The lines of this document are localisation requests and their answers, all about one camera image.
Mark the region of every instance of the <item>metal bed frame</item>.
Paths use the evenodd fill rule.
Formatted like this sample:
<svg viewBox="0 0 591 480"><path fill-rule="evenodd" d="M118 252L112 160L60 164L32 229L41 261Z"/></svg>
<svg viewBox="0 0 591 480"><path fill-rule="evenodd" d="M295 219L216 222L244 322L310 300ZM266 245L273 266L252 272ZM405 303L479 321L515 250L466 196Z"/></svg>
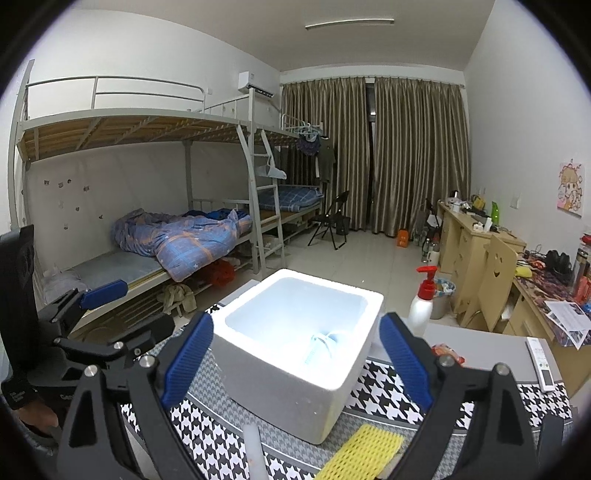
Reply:
<svg viewBox="0 0 591 480"><path fill-rule="evenodd" d="M180 141L185 151L185 173L187 182L187 206L193 209L196 202L210 202L222 205L248 205L252 216L253 227L249 234L244 235L238 243L251 241L252 245L252 269L255 273L261 270L266 273L266 257L281 249L281 257L284 257L284 240L281 225L286 218L282 218L279 202L277 180L273 179L271 185L257 186L255 166L258 158L269 161L274 166L274 157L271 144L274 147L289 146L295 143L298 135L294 132L297 127L307 125L288 115L282 115L281 111L269 101L269 104L280 116L280 128L268 125L259 125L254 121L255 90L250 89L248 94L220 102L214 105L206 105L206 92L200 86L188 83L174 82L170 80L153 79L132 76L75 76L58 79L30 82L31 70L34 60L27 64L12 117L12 125L8 146L8 203L10 211L11 229L18 229L28 223L30 218L30 206L27 193L27 171L36 161L48 161L52 157L72 153L75 151L91 150L113 145L124 145L154 141ZM30 118L29 91L39 85L47 85L57 82L69 82L72 80L93 80L92 95L90 97L90 109L58 113L39 118ZM151 82L160 85L175 86L177 88L190 89L192 95L172 95L169 93L153 93L149 91L104 90L99 89L101 80L133 80L139 82ZM97 108L97 96L104 95L134 95L155 96L161 98L182 99L195 102L198 108L195 110L181 111L163 108ZM248 101L248 119L238 118L239 102ZM220 115L212 112L221 111ZM231 199L198 199L193 196L193 183L191 176L191 144L195 141L238 143L242 146L248 166L249 198L248 200ZM255 146L263 145L266 154L255 153ZM20 154L19 165L15 164L15 149ZM20 182L15 181L15 172L21 170ZM259 210L258 192L264 189L274 189L275 215L261 220ZM293 221L305 215L309 209L290 215L289 221ZM264 248L262 242L263 232L272 228L278 229L281 245L272 250ZM43 271L35 256L35 296L39 300L43 298L43 288L40 272ZM95 318L107 313L114 306L133 299L147 290L169 280L169 275L163 271L155 276L140 282L129 289L128 295L119 302L108 304L99 309L88 312L80 324L86 324Z"/></svg>

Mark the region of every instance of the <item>yellow mesh sponge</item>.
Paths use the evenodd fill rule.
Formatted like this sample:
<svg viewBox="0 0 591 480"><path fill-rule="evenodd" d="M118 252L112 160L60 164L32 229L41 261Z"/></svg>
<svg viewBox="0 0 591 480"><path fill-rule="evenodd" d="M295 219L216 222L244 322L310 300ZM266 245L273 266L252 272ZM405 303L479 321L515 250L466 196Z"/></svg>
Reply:
<svg viewBox="0 0 591 480"><path fill-rule="evenodd" d="M402 436L363 425L315 480L374 480L402 446Z"/></svg>

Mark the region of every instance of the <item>wooden bed slats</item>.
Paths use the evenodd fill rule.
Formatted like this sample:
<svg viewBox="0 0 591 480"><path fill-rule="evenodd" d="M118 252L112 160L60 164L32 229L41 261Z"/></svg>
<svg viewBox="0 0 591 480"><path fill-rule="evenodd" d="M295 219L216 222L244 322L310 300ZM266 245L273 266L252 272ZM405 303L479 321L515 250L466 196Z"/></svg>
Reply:
<svg viewBox="0 0 591 480"><path fill-rule="evenodd" d="M225 118L191 118L182 116L114 115L68 119L27 128L20 141L20 150L30 161L38 161L65 153L111 145L154 141L204 141L239 143L237 123ZM275 146L295 143L297 138L286 132L266 130ZM255 143L262 145L260 132Z"/></svg>

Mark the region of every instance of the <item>metal screw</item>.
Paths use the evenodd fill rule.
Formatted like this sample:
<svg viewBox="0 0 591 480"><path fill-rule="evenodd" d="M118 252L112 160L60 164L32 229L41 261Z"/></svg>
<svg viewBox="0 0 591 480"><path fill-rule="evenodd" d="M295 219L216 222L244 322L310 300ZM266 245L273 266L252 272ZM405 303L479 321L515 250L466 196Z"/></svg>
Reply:
<svg viewBox="0 0 591 480"><path fill-rule="evenodd" d="M139 365L143 368L150 368L156 363L156 359L152 355L144 355L139 359Z"/></svg>
<svg viewBox="0 0 591 480"><path fill-rule="evenodd" d="M511 368L509 368L509 366L505 365L505 364L496 364L495 365L495 371L499 374L499 375L503 375L503 377L509 375L511 373Z"/></svg>
<svg viewBox="0 0 591 480"><path fill-rule="evenodd" d="M99 367L96 365L89 365L84 369L84 375L86 377L94 377L99 372Z"/></svg>
<svg viewBox="0 0 591 480"><path fill-rule="evenodd" d="M439 365L442 367L453 367L456 360L451 355L442 355L439 357Z"/></svg>

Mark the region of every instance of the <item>hanging clothes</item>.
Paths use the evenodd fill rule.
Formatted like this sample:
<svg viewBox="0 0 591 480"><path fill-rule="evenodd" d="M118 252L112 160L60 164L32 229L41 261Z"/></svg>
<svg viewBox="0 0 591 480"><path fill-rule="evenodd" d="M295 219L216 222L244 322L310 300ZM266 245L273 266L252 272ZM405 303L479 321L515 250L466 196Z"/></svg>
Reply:
<svg viewBox="0 0 591 480"><path fill-rule="evenodd" d="M320 149L320 135L316 135L316 138L309 141L304 135L300 135L297 141L297 148L304 155L314 157Z"/></svg>
<svg viewBox="0 0 591 480"><path fill-rule="evenodd" d="M320 149L318 150L318 172L320 181L332 181L333 167L336 162L335 149L328 138L320 138Z"/></svg>

